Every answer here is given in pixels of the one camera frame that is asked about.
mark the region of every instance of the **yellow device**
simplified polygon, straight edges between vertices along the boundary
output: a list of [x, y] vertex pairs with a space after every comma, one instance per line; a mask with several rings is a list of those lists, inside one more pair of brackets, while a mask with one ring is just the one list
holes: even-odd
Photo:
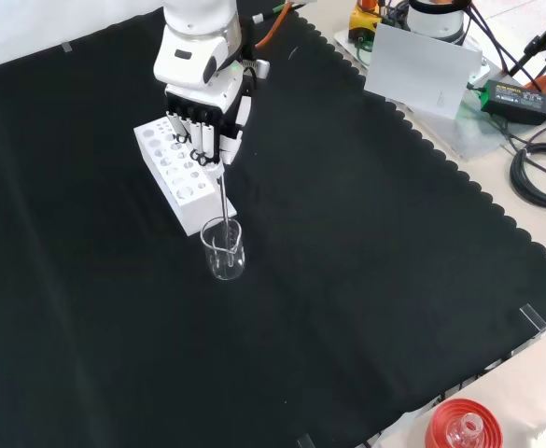
[[377, 0], [358, 0], [349, 18], [349, 41], [372, 42], [376, 35], [376, 26], [382, 21]]

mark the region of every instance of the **clear acrylic clip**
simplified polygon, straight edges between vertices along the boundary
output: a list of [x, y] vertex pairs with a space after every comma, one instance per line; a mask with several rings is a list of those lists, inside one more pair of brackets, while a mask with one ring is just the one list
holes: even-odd
[[522, 306], [519, 311], [521, 311], [524, 316], [529, 320], [534, 327], [538, 330], [538, 335], [543, 334], [546, 331], [546, 322], [538, 313], [536, 313], [536, 310], [532, 308], [532, 305], [527, 303], [526, 305]]

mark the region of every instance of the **orange cable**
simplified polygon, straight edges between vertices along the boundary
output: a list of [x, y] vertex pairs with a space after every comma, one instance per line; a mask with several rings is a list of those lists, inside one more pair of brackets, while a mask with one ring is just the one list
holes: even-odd
[[270, 42], [270, 40], [273, 38], [274, 34], [276, 33], [276, 30], [278, 30], [279, 26], [281, 25], [281, 22], [283, 21], [283, 19], [285, 18], [289, 10], [291, 9], [291, 5], [292, 5], [291, 2], [285, 3], [285, 6], [281, 10], [281, 14], [279, 14], [279, 17], [277, 17], [276, 21], [274, 22], [274, 25], [273, 25], [273, 28], [271, 28], [271, 31], [269, 31], [269, 33], [266, 36], [264, 36], [264, 38], [260, 40], [258, 44], [256, 44], [257, 49], [261, 49], [262, 47], [264, 47], [266, 44]]

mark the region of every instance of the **white box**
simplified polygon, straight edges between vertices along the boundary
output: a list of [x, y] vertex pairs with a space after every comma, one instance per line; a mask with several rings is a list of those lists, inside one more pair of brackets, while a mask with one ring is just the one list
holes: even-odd
[[[144, 162], [188, 236], [198, 233], [210, 219], [222, 216], [217, 183], [191, 159], [188, 146], [177, 143], [168, 118], [133, 131]], [[237, 213], [229, 201], [227, 206], [229, 216], [234, 217]]]

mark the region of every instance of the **glass beaker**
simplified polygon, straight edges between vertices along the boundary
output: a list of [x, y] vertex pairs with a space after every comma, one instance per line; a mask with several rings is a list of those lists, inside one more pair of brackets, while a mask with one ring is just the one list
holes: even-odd
[[200, 232], [208, 268], [219, 280], [237, 278], [245, 267], [242, 226], [233, 218], [228, 222], [227, 228], [222, 217], [215, 217], [204, 224]]

